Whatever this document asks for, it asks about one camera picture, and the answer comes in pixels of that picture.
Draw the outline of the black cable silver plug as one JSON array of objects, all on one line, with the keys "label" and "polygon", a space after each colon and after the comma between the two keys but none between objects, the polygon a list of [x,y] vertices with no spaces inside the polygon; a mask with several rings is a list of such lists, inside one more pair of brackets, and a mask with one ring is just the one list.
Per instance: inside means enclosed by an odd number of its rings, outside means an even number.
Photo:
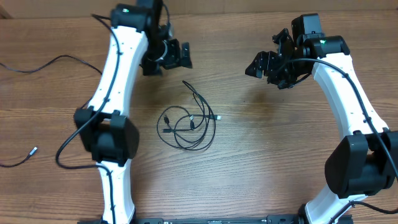
[{"label": "black cable silver plug", "polygon": [[[92,64],[90,64],[90,63],[88,63],[88,62],[86,62],[86,61],[84,61],[84,60],[82,60],[82,59],[79,59],[79,58],[76,58],[76,57],[74,57],[74,56],[71,56],[71,55],[59,55],[59,56],[55,57],[54,59],[52,59],[51,61],[49,61],[49,62],[47,62],[46,64],[44,64],[43,66],[41,66],[41,67],[39,67],[39,68],[35,68],[35,69],[33,69],[33,70],[17,70],[17,69],[8,67],[7,65],[5,65],[5,64],[3,64],[3,63],[1,63],[1,66],[4,67],[4,68],[7,69],[7,70],[10,70],[10,71],[13,71],[13,72],[18,72],[18,73],[35,73],[35,72],[38,72],[38,71],[40,71],[41,69],[43,69],[43,68],[45,68],[45,67],[48,67],[49,65],[51,65],[51,64],[53,64],[53,63],[55,63],[58,59],[61,59],[61,58],[71,58],[71,59],[73,59],[73,60],[76,60],[76,61],[82,63],[83,65],[86,65],[86,66],[88,66],[88,67],[94,69],[94,70],[95,70],[96,72],[98,72],[100,75],[102,74],[102,71],[101,71],[100,69],[96,68],[95,66],[93,66]],[[3,168],[12,168],[12,167],[20,166],[21,164],[23,164],[23,163],[25,163],[26,161],[28,161],[28,160],[37,152],[37,150],[38,150],[38,148],[37,148],[37,146],[35,146],[35,147],[33,147],[32,150],[28,153],[28,155],[27,155],[23,160],[21,160],[20,162],[18,162],[18,163],[16,163],[16,164],[1,164],[1,167],[3,167]]]}]

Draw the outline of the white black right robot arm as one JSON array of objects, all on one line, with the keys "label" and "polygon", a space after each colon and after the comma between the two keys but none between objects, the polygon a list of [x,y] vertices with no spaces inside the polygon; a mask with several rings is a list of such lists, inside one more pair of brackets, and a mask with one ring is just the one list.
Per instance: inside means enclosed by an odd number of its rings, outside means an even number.
[{"label": "white black right robot arm", "polygon": [[340,143],[325,162],[326,186],[295,215],[268,215],[267,223],[352,223],[348,210],[397,180],[397,133],[374,110],[339,35],[326,36],[318,14],[303,14],[272,38],[278,49],[259,52],[245,73],[279,89],[308,77],[322,88]]}]

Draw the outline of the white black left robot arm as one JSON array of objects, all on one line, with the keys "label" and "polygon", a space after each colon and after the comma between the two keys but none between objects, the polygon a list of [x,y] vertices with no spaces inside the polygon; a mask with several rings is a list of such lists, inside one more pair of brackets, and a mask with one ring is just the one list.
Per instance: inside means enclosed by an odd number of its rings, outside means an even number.
[{"label": "white black left robot arm", "polygon": [[131,162],[139,131],[129,119],[134,83],[162,69],[191,68],[190,47],[172,37],[171,24],[160,25],[162,1],[118,4],[110,14],[109,49],[99,85],[86,108],[75,111],[77,135],[100,172],[104,212],[99,223],[132,223]]}]

